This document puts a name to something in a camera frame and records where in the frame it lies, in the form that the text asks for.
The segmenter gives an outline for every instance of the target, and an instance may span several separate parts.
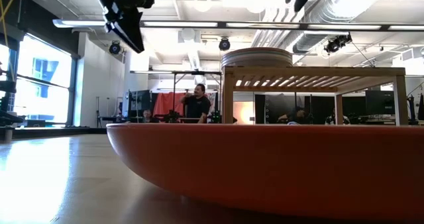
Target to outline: man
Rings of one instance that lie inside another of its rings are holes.
[[[350,120],[343,115],[343,124],[349,125]],[[325,125],[336,125],[336,108],[333,108],[333,114],[325,119]]]
[[[141,123],[159,123],[159,120],[152,117],[152,112],[147,109],[143,111],[143,119]]]
[[[296,107],[289,115],[282,115],[278,117],[278,121],[287,120],[287,125],[300,125],[304,123],[305,109],[302,107]]]
[[[198,84],[194,89],[194,95],[187,93],[181,98],[180,102],[187,105],[187,114],[185,114],[185,117],[196,118],[194,120],[187,120],[186,123],[206,123],[211,102],[205,96],[205,85]]]

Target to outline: ceiling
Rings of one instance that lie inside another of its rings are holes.
[[[62,19],[102,19],[102,9],[97,0],[34,0]],[[144,11],[144,20],[208,20],[208,21],[261,21],[264,13],[251,13],[252,6],[261,0],[211,0],[206,12],[204,1],[196,0],[155,0],[151,9]],[[360,14],[354,23],[424,23],[424,0],[377,0],[368,10]],[[150,63],[160,67],[164,64],[182,64],[187,60],[187,48],[178,43],[178,29],[142,29],[146,52],[150,54]],[[218,44],[222,36],[229,37],[231,50],[248,48],[256,33],[255,30],[200,30],[203,37],[198,44],[201,60],[219,61],[224,52]],[[110,44],[118,38],[105,34],[102,30],[91,33],[90,38],[97,44]],[[424,46],[424,33],[390,32],[353,32],[354,44],[349,44],[339,52],[328,57],[322,53],[322,47],[301,56],[300,62],[306,66],[355,66],[371,58],[377,59],[379,66],[391,64],[391,57],[399,54],[388,51],[407,50],[409,46]]]

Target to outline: orange bowl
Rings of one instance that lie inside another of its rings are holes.
[[[122,161],[161,188],[227,207],[424,219],[424,129],[108,125]]]

